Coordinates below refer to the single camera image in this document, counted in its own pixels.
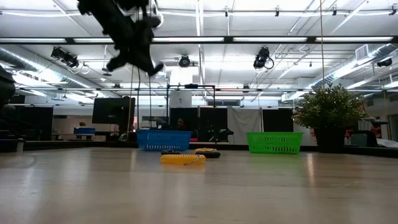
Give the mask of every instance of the plant pot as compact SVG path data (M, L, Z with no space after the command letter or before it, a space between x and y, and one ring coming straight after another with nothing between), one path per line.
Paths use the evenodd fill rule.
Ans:
M344 150L344 128L314 129L318 150L324 153L342 153Z

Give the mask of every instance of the wooden floor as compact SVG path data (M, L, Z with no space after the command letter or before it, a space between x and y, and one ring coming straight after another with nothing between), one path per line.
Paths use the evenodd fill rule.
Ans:
M1 224L398 223L398 159L90 148L0 154Z

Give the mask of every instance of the ceiling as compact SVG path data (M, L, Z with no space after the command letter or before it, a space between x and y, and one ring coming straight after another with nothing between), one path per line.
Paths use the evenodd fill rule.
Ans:
M155 30L155 36L197 36L197 19L195 7L197 0L158 0L159 11L163 13L164 23ZM319 16L300 17L306 9L308 13L317 12L320 7L319 1L311 0L199 0L203 4L203 32L200 35L227 35L228 24L230 35L398 35L398 14L378 16L353 16L347 19L347 15L323 16L322 26ZM2 0L0 11L8 13L20 13L24 15L3 14L0 16L0 37L102 37L102 28L92 16L63 16L63 17L31 17L27 14L38 16L48 14L64 13L76 14L76 0ZM391 11L393 4L398 0L324 0L322 9L333 10L336 5L337 11L351 13L358 6L363 6L358 14L370 14ZM223 16L225 7L232 13L229 17ZM280 16L273 16L276 7L279 7ZM288 11L296 11L295 16L286 16ZM333 32L344 20L347 21L339 29ZM264 70L257 73L253 67L255 55L262 45L259 44L205 44L203 45L203 56L205 58L203 82L208 85L225 86L228 88L242 88L244 84L259 88L305 88L300 86L299 78L315 78L322 74L322 67L327 74L332 67L339 65L348 58L355 56L355 50L361 45L352 44L325 44L321 45L267 45L270 52L275 54L275 67L272 70ZM52 45L22 45L23 49L32 52L48 61L53 62L50 54ZM103 59L109 60L117 51L112 45L107 46L104 51L103 45L61 45L61 47L73 55L77 55L81 62L85 62L91 69L87 74L82 72L77 75L99 86L113 86L115 83L127 85L131 80L138 82L138 76L131 79L133 71L131 66L120 68L112 73L111 77L104 77ZM196 44L170 44L151 45L151 55L155 62L163 61L168 66L166 72L178 69L176 58L181 55L189 55L190 59L199 61L199 50ZM387 73L386 71L396 68L393 62L389 68L376 67L376 74ZM193 82L200 83L199 69L194 67L190 70ZM351 83L360 82L373 76L371 65L357 70L355 73L347 74L343 78ZM148 82L148 78L141 73L141 81ZM166 86L165 77L153 80L154 86ZM281 95L283 93L265 93L265 95Z

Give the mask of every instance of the blue basket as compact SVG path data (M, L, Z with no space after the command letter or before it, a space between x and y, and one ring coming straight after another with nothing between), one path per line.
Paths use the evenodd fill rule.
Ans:
M189 147L191 135L191 131L138 130L138 147L145 151L185 151Z

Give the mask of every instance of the white curtain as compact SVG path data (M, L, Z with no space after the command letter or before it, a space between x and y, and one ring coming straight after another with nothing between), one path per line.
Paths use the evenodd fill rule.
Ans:
M228 107L228 129L234 136L228 136L230 144L247 145L246 133L261 132L261 110L250 110Z

